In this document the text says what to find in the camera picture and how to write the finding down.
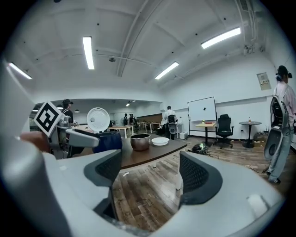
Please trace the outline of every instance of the white shirt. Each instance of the white shirt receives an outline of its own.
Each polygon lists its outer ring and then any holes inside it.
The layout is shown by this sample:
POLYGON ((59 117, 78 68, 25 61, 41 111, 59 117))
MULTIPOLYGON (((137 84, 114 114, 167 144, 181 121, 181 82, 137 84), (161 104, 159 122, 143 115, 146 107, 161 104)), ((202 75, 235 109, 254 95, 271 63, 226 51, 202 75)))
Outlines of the white shirt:
POLYGON ((293 128, 294 114, 296 114, 296 96, 292 87, 290 87, 284 81, 279 81, 273 91, 273 94, 277 94, 284 98, 284 103, 289 114, 289 124, 291 128, 293 128))
POLYGON ((166 123, 166 124, 168 123, 168 116, 170 116, 170 115, 175 115, 175 116, 176 116, 175 111, 169 109, 169 110, 167 110, 167 111, 165 112, 164 120, 165 120, 165 123, 166 123))

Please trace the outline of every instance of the metal pot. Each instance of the metal pot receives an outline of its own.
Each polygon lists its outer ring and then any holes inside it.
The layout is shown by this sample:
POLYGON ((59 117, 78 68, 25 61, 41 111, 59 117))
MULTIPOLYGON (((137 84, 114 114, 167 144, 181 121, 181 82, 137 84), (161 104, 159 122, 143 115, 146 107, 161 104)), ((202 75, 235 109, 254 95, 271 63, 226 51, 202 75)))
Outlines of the metal pot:
POLYGON ((130 144, 136 151, 147 150, 150 146, 150 135, 147 133, 135 134, 130 137, 130 144))

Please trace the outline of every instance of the wooden floor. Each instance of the wooden floor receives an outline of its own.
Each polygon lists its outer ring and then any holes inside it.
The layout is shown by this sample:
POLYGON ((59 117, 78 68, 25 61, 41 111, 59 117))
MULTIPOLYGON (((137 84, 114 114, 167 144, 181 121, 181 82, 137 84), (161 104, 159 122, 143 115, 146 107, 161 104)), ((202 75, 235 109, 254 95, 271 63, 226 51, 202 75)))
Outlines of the wooden floor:
MULTIPOLYGON (((188 143, 188 149, 201 143, 202 138, 190 137, 180 140, 188 143)), ((219 144, 209 148, 210 155, 220 160, 240 165, 250 165, 257 171, 262 171, 268 162, 263 156, 263 147, 246 149, 241 142, 233 142, 233 148, 219 144)), ((175 189, 174 178, 177 175, 179 159, 171 156, 157 162, 156 168, 147 166, 130 171, 123 177, 119 174, 113 185, 113 196, 119 220, 141 228, 155 231, 167 222, 178 210, 182 189, 175 189)), ((280 177, 282 183, 274 185, 283 195, 286 194, 294 175, 296 155, 290 151, 285 169, 280 177)), ((266 174, 260 176, 267 180, 266 174)))

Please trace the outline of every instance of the office chair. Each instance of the office chair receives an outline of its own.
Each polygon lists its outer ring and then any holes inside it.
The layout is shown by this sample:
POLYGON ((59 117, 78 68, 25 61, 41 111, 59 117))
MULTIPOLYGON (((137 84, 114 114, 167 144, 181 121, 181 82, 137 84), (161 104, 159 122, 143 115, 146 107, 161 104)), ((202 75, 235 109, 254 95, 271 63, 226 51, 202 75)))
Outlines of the office chair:
POLYGON ((231 127, 231 130, 230 124, 231 118, 228 116, 228 114, 221 114, 220 118, 218 118, 218 128, 216 127, 216 134, 222 138, 218 138, 214 142, 214 145, 222 142, 220 149, 222 149, 224 143, 229 144, 231 148, 233 147, 233 145, 230 143, 230 140, 227 138, 233 135, 234 126, 231 127))

